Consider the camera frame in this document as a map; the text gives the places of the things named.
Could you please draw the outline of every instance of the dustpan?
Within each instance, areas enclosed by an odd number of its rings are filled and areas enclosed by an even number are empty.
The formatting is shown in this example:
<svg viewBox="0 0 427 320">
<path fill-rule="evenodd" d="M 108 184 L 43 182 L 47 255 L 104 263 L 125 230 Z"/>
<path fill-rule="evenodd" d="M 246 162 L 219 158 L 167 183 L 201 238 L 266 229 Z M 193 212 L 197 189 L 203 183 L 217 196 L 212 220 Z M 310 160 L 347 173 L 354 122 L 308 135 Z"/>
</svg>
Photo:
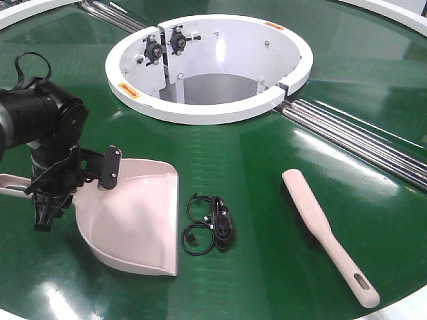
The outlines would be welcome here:
<svg viewBox="0 0 427 320">
<path fill-rule="evenodd" d="M 0 175 L 0 193 L 27 197 L 29 179 Z M 122 159 L 117 186 L 100 191 L 97 181 L 73 197 L 77 226 L 104 264 L 143 275 L 177 274 L 178 175 L 169 164 Z"/>
</svg>

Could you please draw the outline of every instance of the dustpan handle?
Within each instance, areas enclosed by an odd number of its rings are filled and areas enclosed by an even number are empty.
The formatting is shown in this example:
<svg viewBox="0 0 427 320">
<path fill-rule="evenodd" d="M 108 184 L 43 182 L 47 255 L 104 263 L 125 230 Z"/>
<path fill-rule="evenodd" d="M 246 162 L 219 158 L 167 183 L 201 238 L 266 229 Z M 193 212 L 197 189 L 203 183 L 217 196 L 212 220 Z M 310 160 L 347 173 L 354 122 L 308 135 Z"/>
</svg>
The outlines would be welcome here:
<svg viewBox="0 0 427 320">
<path fill-rule="evenodd" d="M 30 184 L 31 180 L 28 178 L 0 173 L 0 194 L 2 195 L 31 199 L 31 195 L 24 193 Z"/>
</svg>

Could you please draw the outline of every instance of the green surface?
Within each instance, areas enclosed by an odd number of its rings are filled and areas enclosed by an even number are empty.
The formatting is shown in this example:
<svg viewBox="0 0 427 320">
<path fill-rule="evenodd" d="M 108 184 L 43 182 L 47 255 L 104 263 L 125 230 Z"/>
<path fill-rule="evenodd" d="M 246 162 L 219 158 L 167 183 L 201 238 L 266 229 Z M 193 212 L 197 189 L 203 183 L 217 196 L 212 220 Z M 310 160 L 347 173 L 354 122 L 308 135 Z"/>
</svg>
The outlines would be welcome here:
<svg viewBox="0 0 427 320">
<path fill-rule="evenodd" d="M 314 68 L 298 93 L 392 135 L 420 159 L 427 146 L 427 39 L 333 1 L 120 1 L 149 24 L 200 13 L 274 21 L 301 35 Z M 282 171 L 301 169 L 336 237 L 388 305 L 427 282 L 427 195 L 274 113 L 229 125 L 150 119 L 110 92 L 103 70 L 126 32 L 65 7 L 0 31 L 0 87 L 15 82 L 13 59 L 38 51 L 52 80 L 90 109 L 81 145 L 114 144 L 124 157 L 171 163 L 178 171 L 179 230 L 194 192 L 221 195 L 236 224 L 227 253 L 190 257 L 179 273 L 148 277 L 100 263 L 73 210 L 50 233 L 33 231 L 30 201 L 0 197 L 0 307 L 28 319 L 353 319 L 359 306 L 329 257 L 312 251 L 280 192 Z M 25 64 L 32 73 L 41 64 Z M 0 171 L 30 174 L 26 146 L 6 151 Z"/>
</svg>

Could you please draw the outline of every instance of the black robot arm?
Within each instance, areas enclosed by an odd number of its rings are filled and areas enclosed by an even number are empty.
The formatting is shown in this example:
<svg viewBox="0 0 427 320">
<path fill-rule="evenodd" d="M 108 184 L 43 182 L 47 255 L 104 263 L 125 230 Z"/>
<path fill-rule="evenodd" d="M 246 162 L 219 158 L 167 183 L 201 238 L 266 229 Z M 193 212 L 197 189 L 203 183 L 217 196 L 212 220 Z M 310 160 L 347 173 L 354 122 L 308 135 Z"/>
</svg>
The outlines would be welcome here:
<svg viewBox="0 0 427 320">
<path fill-rule="evenodd" d="M 24 83 L 19 60 L 36 55 L 48 66 L 44 78 Z M 108 147 L 104 154 L 79 146 L 89 111 L 83 101 L 49 81 L 51 66 L 38 53 L 15 59 L 18 82 L 10 90 L 0 89 L 0 158 L 6 149 L 27 143 L 31 148 L 31 184 L 35 230 L 49 231 L 52 220 L 61 217 L 72 201 L 72 193 L 86 182 L 98 180 L 98 187 L 117 184 L 121 151 Z"/>
</svg>

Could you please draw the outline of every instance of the brush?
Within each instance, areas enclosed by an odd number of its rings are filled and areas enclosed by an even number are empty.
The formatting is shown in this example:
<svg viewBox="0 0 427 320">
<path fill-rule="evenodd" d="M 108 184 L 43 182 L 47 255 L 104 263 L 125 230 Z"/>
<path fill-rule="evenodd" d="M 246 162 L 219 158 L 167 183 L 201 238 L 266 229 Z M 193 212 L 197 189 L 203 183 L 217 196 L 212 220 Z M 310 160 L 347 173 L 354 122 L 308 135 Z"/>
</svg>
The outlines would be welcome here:
<svg viewBox="0 0 427 320">
<path fill-rule="evenodd" d="M 282 177 L 306 227 L 326 250 L 360 304 L 365 308 L 376 307 L 380 302 L 379 294 L 334 237 L 301 171 L 290 169 L 283 172 Z"/>
</svg>

